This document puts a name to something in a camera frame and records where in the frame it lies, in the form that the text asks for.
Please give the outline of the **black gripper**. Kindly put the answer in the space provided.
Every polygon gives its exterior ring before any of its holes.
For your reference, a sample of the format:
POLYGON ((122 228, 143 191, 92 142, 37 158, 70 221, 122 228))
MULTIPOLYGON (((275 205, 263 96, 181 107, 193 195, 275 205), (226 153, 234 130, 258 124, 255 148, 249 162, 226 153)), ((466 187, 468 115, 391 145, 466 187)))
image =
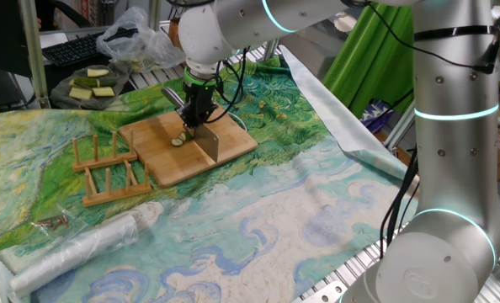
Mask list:
POLYGON ((214 91, 214 85, 184 84, 185 103, 181 119, 188 128, 194 127, 194 119, 197 119, 198 125, 208 123, 208 119, 217 108, 213 100, 214 91))

